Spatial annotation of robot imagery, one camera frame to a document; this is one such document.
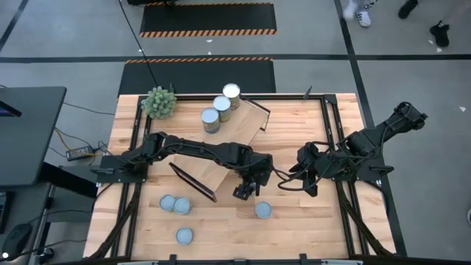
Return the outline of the food can with grey lid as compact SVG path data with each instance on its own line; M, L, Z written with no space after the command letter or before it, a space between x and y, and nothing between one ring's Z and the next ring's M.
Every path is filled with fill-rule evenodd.
M173 211L174 210L174 201L175 201L174 196L172 196L170 194L166 194L166 195L164 195L160 198L159 207L163 211Z
M193 241L194 233L189 227L181 227L175 235L178 244L187 245Z

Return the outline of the dark monitor with lit screen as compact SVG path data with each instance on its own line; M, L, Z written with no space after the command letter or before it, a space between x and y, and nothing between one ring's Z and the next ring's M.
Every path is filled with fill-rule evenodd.
M22 112L0 101L0 117L21 117Z

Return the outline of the green potted plant white pot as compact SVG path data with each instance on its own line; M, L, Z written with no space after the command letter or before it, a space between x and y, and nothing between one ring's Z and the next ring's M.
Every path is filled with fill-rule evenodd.
M176 108L177 97L174 93L158 86L148 92L148 97L141 100L141 108L151 119L167 119Z

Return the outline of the red striped tomato can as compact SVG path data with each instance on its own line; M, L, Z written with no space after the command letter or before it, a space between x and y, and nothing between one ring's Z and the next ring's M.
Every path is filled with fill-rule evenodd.
M258 218L268 219L272 214L272 207L268 202L259 202L255 206L255 214Z

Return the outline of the black computer mouse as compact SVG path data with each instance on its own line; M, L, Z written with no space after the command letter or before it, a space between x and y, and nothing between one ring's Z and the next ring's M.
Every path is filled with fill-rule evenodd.
M14 259L19 256L29 240L32 226L29 223L16 225L4 240L1 257L4 259Z

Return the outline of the green labelled food can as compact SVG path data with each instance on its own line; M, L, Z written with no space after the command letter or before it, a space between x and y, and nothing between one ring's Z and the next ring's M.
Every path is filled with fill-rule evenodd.
M213 107L219 113L219 121L226 122L231 117L231 102L226 96L217 96L213 100Z

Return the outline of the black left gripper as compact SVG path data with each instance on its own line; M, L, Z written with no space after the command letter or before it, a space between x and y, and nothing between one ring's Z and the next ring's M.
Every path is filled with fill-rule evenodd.
M247 201L252 195L255 183L255 196L260 194L260 184L267 184L273 170L273 159L270 154L252 154L245 169L241 170L241 177L249 183L242 183L233 191L233 196Z

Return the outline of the yellow labelled food can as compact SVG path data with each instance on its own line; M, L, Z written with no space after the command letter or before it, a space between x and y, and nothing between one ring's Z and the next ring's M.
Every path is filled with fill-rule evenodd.
M236 110L239 107L240 92L240 87L235 83L228 83L222 89L223 95L230 100L232 110Z

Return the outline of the black power adapter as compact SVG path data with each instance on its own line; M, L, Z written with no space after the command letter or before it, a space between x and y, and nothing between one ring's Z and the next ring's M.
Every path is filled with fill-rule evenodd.
M94 156L94 151L90 146L84 146L77 149L70 149L65 153L67 161L81 160Z

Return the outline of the white food can orange oval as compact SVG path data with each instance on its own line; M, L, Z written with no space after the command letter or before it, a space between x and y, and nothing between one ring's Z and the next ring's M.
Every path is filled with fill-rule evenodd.
M174 200L173 204L174 212L182 215L186 215L191 211L190 200L186 197L178 197Z

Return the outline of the person's foot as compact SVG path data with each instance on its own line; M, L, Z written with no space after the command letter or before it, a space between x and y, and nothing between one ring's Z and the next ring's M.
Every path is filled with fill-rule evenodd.
M367 28L371 26L371 18L367 10L358 11L355 13L358 23L361 27Z
M418 6L419 0L406 0L406 2L400 7L397 16L400 19L407 19L411 12Z
M347 6L343 9L343 18L345 20L351 20L355 16L355 13L359 6L359 0L348 0Z
M449 24L444 24L440 21L438 24L432 26L429 31L435 39L435 43L440 48L446 48L450 44L448 37L448 31L450 29Z

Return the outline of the peas labelled food can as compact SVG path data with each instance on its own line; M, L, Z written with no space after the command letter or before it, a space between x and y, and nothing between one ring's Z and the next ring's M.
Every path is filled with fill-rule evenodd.
M214 134L219 131L219 112L213 107L205 108L201 113L201 120L205 132Z

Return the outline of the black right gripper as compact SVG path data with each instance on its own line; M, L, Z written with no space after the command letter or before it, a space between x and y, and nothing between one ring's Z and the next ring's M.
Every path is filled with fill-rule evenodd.
M307 142L297 151L297 164L289 169L290 174L303 175L304 172L309 175L302 179L302 190L310 197L316 197L318 194L318 171L315 169L315 161L320 152L314 142Z

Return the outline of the black computer keyboard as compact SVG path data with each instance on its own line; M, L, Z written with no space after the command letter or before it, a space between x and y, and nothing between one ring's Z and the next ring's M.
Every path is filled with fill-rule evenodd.
M0 234L2 234L7 225L10 204L13 199L13 193L10 191L0 191Z

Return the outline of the black aluminium table frame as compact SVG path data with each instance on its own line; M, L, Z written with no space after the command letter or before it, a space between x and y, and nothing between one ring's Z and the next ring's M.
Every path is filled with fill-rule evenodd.
M163 129L168 134L181 138L193 138L201 134L202 125L197 116L209 99L203 95L178 99L178 111L171 121L156 121L151 131ZM250 99L271 110L266 131L258 131L250 142L256 152L270 152L275 167L285 172L296 163L297 150L307 141L326 141L320 99L314 94L304 100L301 94L259 94ZM354 93L331 94L336 96L344 134L363 129L363 122ZM141 96L122 95L118 98L116 118L110 137L110 150L120 154L130 145L132 127ZM319 195L309 197L304 192L280 190L281 181L275 174L269 184L261 189L261 195L242 201L232 192L238 178L229 173L215 190L217 202L194 190L178 178L169 167L176 155L162 163L154 163L150 176L143 184L135 226L132 260L169 261L175 254L177 264L200 263L256 265L262 263L300 264L300 254L306 254L310 264L314 259L347 258L343 222L339 210L336 186L331 180L319 183ZM114 184L96 202L92 215L84 257L96 252L116 223L118 200L123 184ZM405 247L397 247L399 236L391 231L390 221L384 210L382 193L372 186L355 183L361 215L367 227L378 241L390 252L406 255ZM164 194L188 197L191 212L188 215L165 212L159 209L158 201ZM257 202L268 202L273 213L268 219L259 219L254 212ZM194 240L188 245L176 242L175 233L180 227L189 227Z

